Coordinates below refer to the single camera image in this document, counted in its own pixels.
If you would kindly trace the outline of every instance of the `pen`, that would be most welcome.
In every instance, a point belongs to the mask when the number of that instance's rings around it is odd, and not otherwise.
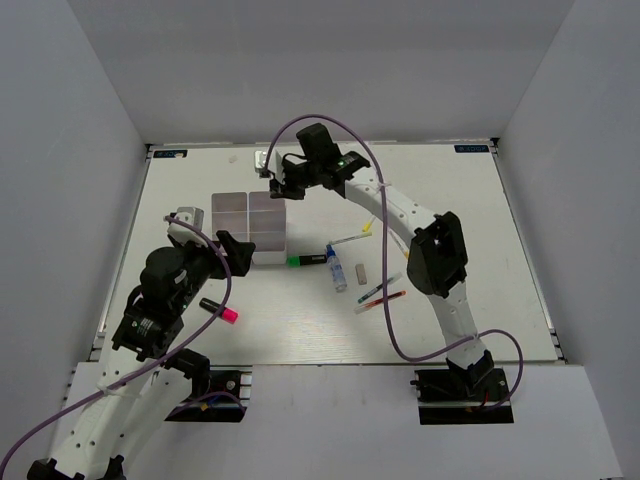
[[[391,295],[389,295],[387,297],[387,299],[388,300],[393,300],[394,298],[402,297],[402,296],[404,296],[406,294],[407,294],[406,290],[400,290],[399,292],[392,293]],[[380,305],[382,302],[384,302],[384,298],[379,298],[378,300],[374,300],[373,302],[369,302],[366,305],[360,305],[359,307],[354,308],[353,311],[356,314],[362,313],[362,312],[365,312],[365,311],[369,310],[370,308],[375,307],[376,305]]]
[[[400,279],[402,277],[402,272],[400,273],[396,273],[395,275],[393,275],[392,277],[389,277],[389,279],[387,280],[387,285],[391,285],[393,282],[397,281],[398,279]],[[367,293],[365,293],[363,296],[361,296],[358,299],[358,303],[362,303],[364,302],[367,298],[370,298],[372,296],[374,296],[376,293],[378,293],[380,290],[382,290],[382,284],[378,285],[376,288],[374,288],[373,290],[369,290]]]
[[[376,221],[376,218],[378,217],[376,217],[375,215],[371,215],[371,218],[369,219],[369,221],[364,224],[364,227],[362,227],[362,231],[368,232],[371,229],[371,225],[373,225],[373,222]]]
[[[370,237],[371,235],[373,235],[373,232],[364,232],[364,233],[361,233],[360,235],[354,235],[353,237],[334,240],[333,242],[329,242],[329,245],[338,245],[339,243],[350,242],[351,240],[358,240],[359,238]]]
[[[398,248],[400,249],[400,251],[402,252],[402,254],[404,255],[405,258],[409,258],[409,252],[407,251],[407,247],[405,247],[402,242],[400,241],[400,239],[398,238],[398,236],[395,234],[395,232],[393,230],[389,230],[389,236],[391,237],[391,239],[395,242],[395,244],[398,246]]]

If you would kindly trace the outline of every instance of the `marker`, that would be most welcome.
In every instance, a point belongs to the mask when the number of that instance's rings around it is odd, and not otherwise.
[[[202,300],[200,300],[199,305],[200,305],[200,308],[204,308],[207,312],[210,312],[210,313],[216,313],[216,310],[220,308],[220,304],[218,302],[214,302],[213,300],[210,300],[208,298],[203,298]],[[238,312],[234,312],[230,308],[225,308],[222,311],[220,318],[222,318],[226,322],[229,322],[231,325],[233,325],[234,323],[236,323],[236,320],[238,319]]]
[[[360,235],[354,235],[353,237],[334,240],[333,242],[329,242],[329,245],[338,245],[339,243],[350,242],[351,240],[358,240],[359,238],[370,237],[371,235],[373,235],[373,232],[364,232],[364,233],[361,233]]]
[[[407,251],[407,247],[405,247],[403,245],[403,243],[400,241],[400,239],[398,238],[398,236],[394,233],[393,230],[389,230],[389,236],[393,239],[393,241],[396,243],[396,245],[398,246],[398,248],[400,249],[400,251],[402,252],[402,254],[404,255],[405,258],[409,258],[409,252]]]
[[[371,215],[369,221],[364,224],[364,227],[362,227],[362,231],[368,232],[371,229],[371,225],[373,225],[373,222],[375,222],[377,218],[378,217],[376,217],[375,215]]]
[[[389,279],[387,280],[387,285],[391,285],[393,282],[399,280],[402,277],[402,272],[400,273],[396,273],[394,276],[389,277]],[[376,293],[378,293],[380,290],[382,290],[382,284],[378,285],[376,288],[374,288],[373,290],[368,291],[367,293],[365,293],[363,296],[361,296],[358,299],[358,303],[362,303],[364,302],[367,298],[371,298],[373,297]]]
[[[317,265],[320,263],[327,263],[327,256],[324,253],[320,255],[298,255],[297,257],[287,258],[287,264],[294,268],[303,265]]]
[[[404,296],[406,294],[407,294],[406,290],[400,290],[399,292],[392,293],[391,295],[389,295],[387,297],[387,300],[393,300],[394,298],[402,297],[402,296]],[[384,302],[384,298],[379,298],[378,300],[374,300],[373,302],[369,302],[366,305],[360,305],[359,307],[354,308],[353,311],[356,314],[362,313],[362,312],[366,312],[370,308],[373,308],[376,305],[380,305],[382,302]]]

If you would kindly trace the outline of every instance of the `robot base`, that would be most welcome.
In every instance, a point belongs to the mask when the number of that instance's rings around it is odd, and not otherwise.
[[[494,368],[474,392],[462,395],[449,369],[416,370],[420,425],[513,423],[509,402],[489,408],[509,393],[504,370]]]

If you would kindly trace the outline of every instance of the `green highlighter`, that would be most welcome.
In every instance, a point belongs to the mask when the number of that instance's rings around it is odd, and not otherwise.
[[[287,264],[290,267],[297,268],[304,265],[318,265],[320,263],[327,263],[327,256],[321,255],[299,255],[297,257],[287,258]]]

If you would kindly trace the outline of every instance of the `cap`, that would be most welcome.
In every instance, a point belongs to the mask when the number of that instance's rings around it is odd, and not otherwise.
[[[287,265],[290,267],[299,267],[300,266],[300,257],[289,257],[287,258]]]

